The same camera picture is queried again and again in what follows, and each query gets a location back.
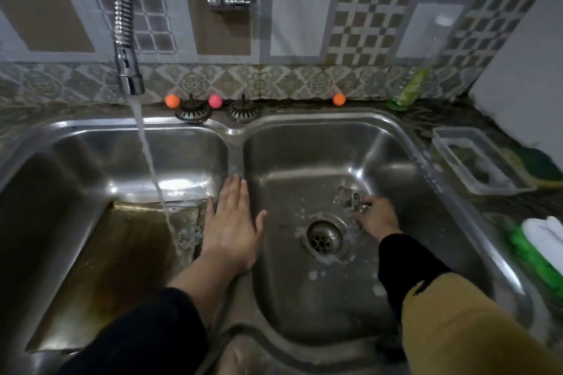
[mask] hand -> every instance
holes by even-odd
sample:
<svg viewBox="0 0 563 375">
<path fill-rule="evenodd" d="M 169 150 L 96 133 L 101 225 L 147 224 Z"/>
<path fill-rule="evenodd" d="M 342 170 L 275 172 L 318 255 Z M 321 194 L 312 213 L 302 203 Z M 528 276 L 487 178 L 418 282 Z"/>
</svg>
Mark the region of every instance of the hand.
<svg viewBox="0 0 563 375">
<path fill-rule="evenodd" d="M 250 219 L 248 183 L 233 175 L 225 180 L 219 194 L 217 211 L 213 199 L 207 201 L 206 226 L 203 229 L 201 255 L 222 252 L 234 264 L 237 274 L 246 272 L 256 262 L 262 243 L 266 211 L 256 217 L 256 228 Z"/>
<path fill-rule="evenodd" d="M 397 215 L 389 200 L 383 197 L 367 196 L 362 202 L 371 203 L 371 208 L 366 213 L 353 212 L 352 216 L 378 242 L 391 234 L 401 233 L 401 230 L 398 229 Z"/>
</svg>

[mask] wall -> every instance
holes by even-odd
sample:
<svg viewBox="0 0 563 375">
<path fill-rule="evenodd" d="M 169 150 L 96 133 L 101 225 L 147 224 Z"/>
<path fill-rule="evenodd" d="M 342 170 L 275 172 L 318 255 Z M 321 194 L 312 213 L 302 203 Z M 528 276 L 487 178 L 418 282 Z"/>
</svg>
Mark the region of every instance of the wall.
<svg viewBox="0 0 563 375">
<path fill-rule="evenodd" d="M 475 83 L 476 105 L 563 169 L 563 0 L 537 0 Z"/>
<path fill-rule="evenodd" d="M 353 98 L 383 98 L 384 88 L 400 73 L 400 69 L 388 72 L 387 66 L 420 62 L 405 48 L 416 46 L 413 36 L 429 21 L 420 16 L 424 7 L 434 13 L 456 12 L 442 52 L 443 68 L 431 78 L 426 93 L 450 97 L 475 80 L 534 3 L 257 1 L 256 11 L 218 15 L 209 11 L 206 0 L 135 0 L 138 57 L 147 65 L 149 81 L 150 76 L 159 76 L 153 80 L 157 87 L 152 98 L 163 87 L 179 88 L 180 93 L 197 88 L 201 95 L 214 87 L 236 97 L 249 86 L 250 77 L 260 83 L 253 93 L 256 98 L 323 98 L 335 90 Z M 4 89 L 11 89 L 0 92 L 2 101 L 39 103 L 38 89 L 53 86 L 61 101 L 105 101 L 114 74 L 111 20 L 111 0 L 0 0 L 0 77 Z M 64 73 L 49 73 L 53 66 Z M 93 71 L 105 71 L 110 78 Z M 98 91 L 81 91 L 95 87 L 94 82 Z"/>
</svg>

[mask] double sink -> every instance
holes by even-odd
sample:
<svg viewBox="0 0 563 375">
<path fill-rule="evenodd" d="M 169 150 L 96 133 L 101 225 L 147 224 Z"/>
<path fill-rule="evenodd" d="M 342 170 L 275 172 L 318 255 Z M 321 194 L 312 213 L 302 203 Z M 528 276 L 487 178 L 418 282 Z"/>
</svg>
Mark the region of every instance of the double sink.
<svg viewBox="0 0 563 375">
<path fill-rule="evenodd" d="M 200 373 L 408 373 L 377 244 L 335 200 L 339 187 L 388 197 L 406 234 L 546 340 L 535 287 L 394 117 L 288 109 L 247 125 L 223 112 L 187 125 L 160 112 L 145 123 L 167 201 L 216 197 L 240 173 L 252 212 L 269 213 L 260 257 L 229 289 Z M 158 201 L 128 113 L 31 129 L 0 156 L 2 373 L 54 373 L 68 358 L 25 349 L 109 201 Z"/>
</svg>

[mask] white wall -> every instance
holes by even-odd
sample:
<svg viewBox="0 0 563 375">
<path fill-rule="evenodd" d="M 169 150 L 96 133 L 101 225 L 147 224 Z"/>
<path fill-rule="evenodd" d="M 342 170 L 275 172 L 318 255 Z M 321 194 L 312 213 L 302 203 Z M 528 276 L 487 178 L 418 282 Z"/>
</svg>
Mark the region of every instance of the white wall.
<svg viewBox="0 0 563 375">
<path fill-rule="evenodd" d="M 563 0 L 537 0 L 471 90 L 476 107 L 563 169 Z"/>
</svg>

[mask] pink ball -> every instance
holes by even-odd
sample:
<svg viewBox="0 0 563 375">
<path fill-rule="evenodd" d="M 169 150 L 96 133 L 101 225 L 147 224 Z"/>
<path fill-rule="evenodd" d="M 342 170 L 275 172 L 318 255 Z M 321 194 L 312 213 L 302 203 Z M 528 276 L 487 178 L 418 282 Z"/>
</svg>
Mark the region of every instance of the pink ball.
<svg viewBox="0 0 563 375">
<path fill-rule="evenodd" d="M 211 95 L 211 97 L 209 97 L 209 105 L 214 109 L 221 108 L 223 100 L 219 95 Z"/>
</svg>

